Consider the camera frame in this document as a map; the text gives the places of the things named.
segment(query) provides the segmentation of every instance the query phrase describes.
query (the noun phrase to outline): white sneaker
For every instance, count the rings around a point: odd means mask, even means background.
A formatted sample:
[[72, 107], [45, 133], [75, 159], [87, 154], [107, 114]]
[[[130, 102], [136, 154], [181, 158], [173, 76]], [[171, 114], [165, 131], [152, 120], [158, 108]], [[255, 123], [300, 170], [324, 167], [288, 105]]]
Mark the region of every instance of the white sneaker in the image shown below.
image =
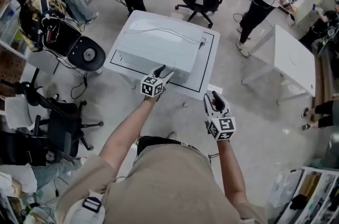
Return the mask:
[[241, 43], [240, 41], [237, 41], [236, 46], [238, 47], [240, 53], [244, 57], [249, 57], [248, 50], [247, 50], [247, 48], [245, 47], [245, 45], [243, 43]]
[[98, 16], [99, 16], [99, 12], [96, 12], [96, 13], [95, 13], [95, 16], [94, 16], [93, 18], [91, 18], [87, 23], [88, 23], [88, 24], [93, 23], [94, 20], [95, 20], [96, 18], [98, 18]]
[[237, 27], [237, 31], [241, 34], [242, 33], [242, 31], [243, 31], [243, 28], [240, 26], [240, 25], [238, 25], [238, 27]]

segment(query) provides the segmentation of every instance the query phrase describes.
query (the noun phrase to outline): cable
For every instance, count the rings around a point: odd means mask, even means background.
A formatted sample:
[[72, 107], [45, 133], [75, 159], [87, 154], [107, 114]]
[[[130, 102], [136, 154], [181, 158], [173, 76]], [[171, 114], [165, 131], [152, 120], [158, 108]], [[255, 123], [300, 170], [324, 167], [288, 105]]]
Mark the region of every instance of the cable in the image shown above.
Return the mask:
[[181, 33], [178, 33], [178, 32], [175, 32], [171, 29], [167, 29], [167, 28], [151, 28], [151, 29], [145, 29], [145, 30], [126, 30], [124, 33], [125, 34], [136, 34], [136, 33], [144, 33], [144, 32], [149, 32], [149, 31], [163, 31], [163, 32], [167, 32], [167, 33], [170, 33], [170, 34], [173, 34], [173, 35], [176, 35], [188, 42], [191, 42], [191, 43], [201, 43], [201, 40], [195, 40], [195, 39], [191, 39]]
[[65, 184], [67, 184], [67, 185], [69, 185], [69, 183], [67, 183], [63, 178], [61, 178], [61, 177], [57, 177], [57, 178], [59, 178], [60, 180], [62, 180]]

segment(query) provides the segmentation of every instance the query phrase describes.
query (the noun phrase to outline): shoe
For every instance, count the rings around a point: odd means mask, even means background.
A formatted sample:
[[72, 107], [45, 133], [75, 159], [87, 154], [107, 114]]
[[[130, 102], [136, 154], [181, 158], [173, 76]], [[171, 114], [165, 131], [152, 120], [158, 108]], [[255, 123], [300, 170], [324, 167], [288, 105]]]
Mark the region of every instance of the shoe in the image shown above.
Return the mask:
[[176, 132], [170, 132], [166, 138], [176, 140]]
[[308, 123], [306, 123], [306, 124], [304, 124], [303, 126], [301, 126], [301, 129], [302, 129], [303, 131], [306, 131], [306, 130], [308, 130], [309, 128], [311, 128], [311, 125], [309, 125]]
[[301, 117], [302, 117], [302, 118], [306, 118], [307, 115], [308, 115], [308, 111], [309, 111], [309, 109], [308, 109], [308, 108], [305, 108], [304, 111], [301, 113]]
[[99, 12], [96, 12], [96, 13], [95, 13], [95, 16], [94, 16], [93, 18], [91, 18], [91, 19], [87, 22], [87, 24], [93, 23], [94, 20], [95, 20], [96, 18], [98, 18], [98, 16], [99, 16]]
[[245, 45], [243, 43], [241, 43], [240, 41], [238, 41], [236, 43], [236, 46], [238, 47], [240, 53], [244, 56], [244, 57], [249, 57], [249, 53], [247, 48], [245, 47]]
[[242, 31], [243, 31], [243, 28], [239, 25], [238, 27], [237, 27], [237, 31], [241, 34], [242, 33]]

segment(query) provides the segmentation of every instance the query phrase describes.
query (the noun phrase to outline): chair base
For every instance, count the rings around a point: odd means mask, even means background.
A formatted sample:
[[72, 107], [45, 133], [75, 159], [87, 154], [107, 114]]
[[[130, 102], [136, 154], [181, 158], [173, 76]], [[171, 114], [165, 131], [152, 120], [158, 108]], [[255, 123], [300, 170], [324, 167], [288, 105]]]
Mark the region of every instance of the chair base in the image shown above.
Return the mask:
[[[187, 5], [180, 5], [180, 4], [179, 4], [179, 5], [176, 5], [176, 6], [175, 6], [175, 9], [178, 10], [179, 7], [189, 8]], [[197, 13], [198, 13], [197, 11], [194, 11], [187, 21], [190, 22], [190, 21], [193, 19], [193, 17], [194, 17]], [[201, 13], [202, 16], [209, 22], [208, 28], [212, 28], [213, 22], [211, 21], [211, 19], [206, 15], [205, 12], [200, 12], [200, 13]]]

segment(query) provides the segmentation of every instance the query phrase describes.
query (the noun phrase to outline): table leg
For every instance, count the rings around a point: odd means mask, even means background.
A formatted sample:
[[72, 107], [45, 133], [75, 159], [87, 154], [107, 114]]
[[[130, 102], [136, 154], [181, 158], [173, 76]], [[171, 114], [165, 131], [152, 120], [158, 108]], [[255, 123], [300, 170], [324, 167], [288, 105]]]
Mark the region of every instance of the table leg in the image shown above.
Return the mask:
[[124, 79], [130, 86], [132, 89], [136, 89], [136, 84], [135, 82], [133, 82], [127, 75], [125, 74], [119, 74], [122, 79]]
[[293, 99], [301, 98], [301, 97], [305, 97], [305, 96], [309, 96], [309, 94], [306, 91], [303, 92], [303, 93], [297, 94], [297, 95], [293, 95], [293, 96], [289, 96], [289, 97], [285, 97], [285, 98], [279, 98], [276, 101], [276, 104], [280, 104], [282, 102], [286, 102], [286, 101], [289, 101], [289, 100], [293, 100]]
[[256, 71], [255, 73], [251, 73], [250, 75], [246, 76], [242, 80], [242, 84], [248, 84], [249, 82], [253, 81], [254, 79], [257, 79], [258, 77], [268, 73], [273, 69], [273, 66], [271, 64], [267, 64], [265, 67], [261, 68], [260, 70]]
[[248, 52], [251, 56], [274, 35], [274, 27]]

